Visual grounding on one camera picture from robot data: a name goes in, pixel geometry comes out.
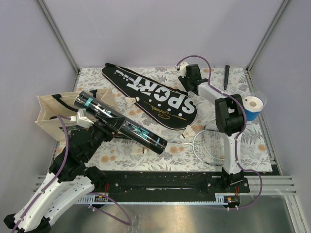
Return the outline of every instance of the metal corner post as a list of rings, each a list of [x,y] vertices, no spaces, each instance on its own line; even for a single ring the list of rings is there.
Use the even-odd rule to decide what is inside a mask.
[[[53,20],[53,17],[46,5],[46,3],[44,2],[44,0],[36,0],[40,9],[42,10],[43,15],[45,16],[45,18],[47,19],[49,25],[51,26],[52,31],[54,32],[60,46],[62,47],[65,55],[68,58],[68,61],[70,62],[72,69],[75,71],[76,74],[79,73],[80,68],[78,67],[76,61],[74,60],[70,50],[68,49],[62,35],[59,32],[59,29],[57,28],[57,25],[55,23],[55,21]]]
[[[261,40],[259,46],[257,47],[255,54],[253,55],[253,57],[252,57],[250,63],[248,64],[248,66],[247,66],[247,68],[246,68],[247,71],[250,71],[250,70],[253,68],[253,66],[254,66],[256,60],[258,59],[258,57],[259,57],[261,51],[262,51],[263,48],[265,47],[265,45],[266,45],[268,39],[270,38],[272,32],[273,32],[274,29],[276,28],[277,24],[279,23],[281,17],[283,16],[285,10],[287,9],[287,7],[288,7],[289,4],[291,3],[291,1],[292,1],[292,0],[283,0],[283,2],[281,3],[279,9],[278,9],[277,12],[276,12],[276,15],[274,16],[272,22],[270,23],[270,25],[269,25],[269,27],[268,27],[266,33],[265,33],[265,35],[263,36],[263,38],[262,38],[262,40]]]

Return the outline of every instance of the canvas bag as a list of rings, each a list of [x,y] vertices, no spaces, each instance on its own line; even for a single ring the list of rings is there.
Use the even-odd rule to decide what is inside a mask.
[[[92,90],[88,93],[96,99],[108,104],[116,111],[120,111],[110,88]],[[63,127],[56,115],[61,114],[65,117],[75,116],[78,108],[74,106],[73,103],[78,94],[79,92],[66,92],[55,95],[38,96],[41,111],[35,123],[55,140],[64,142],[65,134],[63,132]],[[86,116],[90,120],[95,119],[95,117],[89,113],[87,113]],[[63,121],[66,125],[69,137],[71,137],[72,130],[81,128],[75,122],[70,122],[70,120],[63,119]]]

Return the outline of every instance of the black tube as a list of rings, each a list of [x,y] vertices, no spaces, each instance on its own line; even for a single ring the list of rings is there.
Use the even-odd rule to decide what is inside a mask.
[[[84,91],[80,92],[77,96],[74,101],[74,105],[79,108],[85,108],[88,113],[92,114],[97,119],[106,121],[110,125],[113,122],[113,127],[117,128],[117,131],[120,131],[157,154],[161,154],[165,150],[167,145],[167,141],[165,139],[130,120],[121,113],[110,108],[104,102],[93,98]],[[115,123],[119,122],[117,119],[120,119],[121,117],[124,117],[125,120],[119,126]]]

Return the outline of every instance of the table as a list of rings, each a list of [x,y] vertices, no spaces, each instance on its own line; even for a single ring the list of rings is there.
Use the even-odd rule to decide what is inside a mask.
[[[160,83],[175,89],[184,90],[178,81],[178,72],[174,67],[136,67],[133,71],[152,78]],[[212,68],[211,83],[223,89],[224,68]],[[208,68],[201,68],[202,78],[208,78]],[[83,68],[80,71],[76,91],[111,88],[121,112],[128,118],[138,122],[147,129],[155,132],[167,140],[180,141],[179,135],[183,131],[169,130],[152,120],[147,114],[133,105],[127,107],[125,96],[115,88],[101,74],[101,68]],[[242,67],[231,67],[227,92],[239,93],[242,97],[249,94],[249,87]],[[205,124],[215,118],[215,107],[212,103],[193,93],[189,97],[198,108],[197,119],[192,124],[198,132],[204,129]],[[191,142],[193,137],[186,138],[183,142]],[[152,151],[147,154],[131,155],[130,151],[135,142],[126,139],[114,139],[103,142],[87,166],[97,166],[101,170],[126,170],[126,171],[220,171],[220,167],[209,166],[197,159],[192,152],[192,147],[187,145],[169,143],[165,151],[158,155]],[[267,153],[259,121],[247,123],[242,135],[241,161],[246,169],[257,171],[272,171],[270,158]]]

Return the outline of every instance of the shuttlecock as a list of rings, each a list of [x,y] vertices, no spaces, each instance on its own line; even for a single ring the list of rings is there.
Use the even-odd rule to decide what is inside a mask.
[[[127,102],[127,106],[131,107],[134,103],[139,101],[139,97],[135,97],[135,98],[125,97],[125,100]]]
[[[131,155],[135,154],[146,154],[148,150],[146,148],[137,146],[136,144],[133,145]]]
[[[191,125],[188,125],[186,127],[186,130],[179,136],[180,139],[185,139],[186,137],[192,137],[195,136],[195,131],[191,127]]]

